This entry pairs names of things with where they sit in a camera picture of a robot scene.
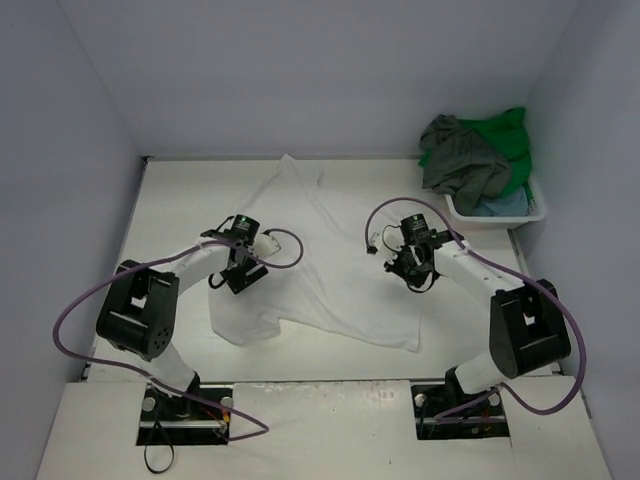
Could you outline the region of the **white t shirt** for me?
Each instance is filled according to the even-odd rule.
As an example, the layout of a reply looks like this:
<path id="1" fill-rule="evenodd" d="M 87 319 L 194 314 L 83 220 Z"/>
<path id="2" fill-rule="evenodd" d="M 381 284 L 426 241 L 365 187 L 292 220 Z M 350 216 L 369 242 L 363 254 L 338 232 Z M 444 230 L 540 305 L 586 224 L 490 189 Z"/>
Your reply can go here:
<path id="1" fill-rule="evenodd" d="M 237 345 L 279 336 L 288 320 L 369 344 L 415 352 L 421 311 L 399 279 L 365 252 L 370 207 L 322 185 L 322 170 L 284 156 L 242 199 L 239 211 L 275 228 L 281 251 L 271 262 L 299 263 L 270 270 L 242 293 L 209 293 L 212 330 Z"/>

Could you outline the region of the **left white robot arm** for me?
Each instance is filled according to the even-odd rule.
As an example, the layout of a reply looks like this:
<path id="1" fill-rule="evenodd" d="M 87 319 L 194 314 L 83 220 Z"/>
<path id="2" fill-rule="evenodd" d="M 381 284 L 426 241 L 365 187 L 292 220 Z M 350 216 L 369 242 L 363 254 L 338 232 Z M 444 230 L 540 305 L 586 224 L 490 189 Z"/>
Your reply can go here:
<path id="1" fill-rule="evenodd" d="M 198 238 L 217 245 L 183 257 L 168 271 L 145 268 L 113 282 L 96 323 L 99 337 L 136 355 L 143 369 L 172 386 L 163 405 L 180 420 L 199 409 L 200 378 L 172 344 L 179 296 L 202 280 L 238 294 L 268 273 L 257 260 L 281 249 L 268 232 L 258 231 L 256 220 L 244 215 L 227 220 L 230 227 L 206 230 Z"/>

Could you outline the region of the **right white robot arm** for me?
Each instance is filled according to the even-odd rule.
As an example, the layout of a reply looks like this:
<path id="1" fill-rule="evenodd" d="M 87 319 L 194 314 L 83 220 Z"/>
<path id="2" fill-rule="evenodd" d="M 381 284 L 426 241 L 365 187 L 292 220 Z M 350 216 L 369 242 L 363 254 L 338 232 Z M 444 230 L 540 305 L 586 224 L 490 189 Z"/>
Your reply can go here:
<path id="1" fill-rule="evenodd" d="M 428 227 L 423 215 L 409 216 L 393 233 L 370 237 L 370 249 L 384 255 L 384 269 L 415 293 L 428 291 L 446 278 L 463 288 L 489 314 L 488 343 L 474 358 L 445 374 L 445 405 L 464 412 L 479 394 L 508 380 L 557 362 L 571 353 L 571 342 L 560 309 L 547 292 L 473 257 L 465 240 Z"/>

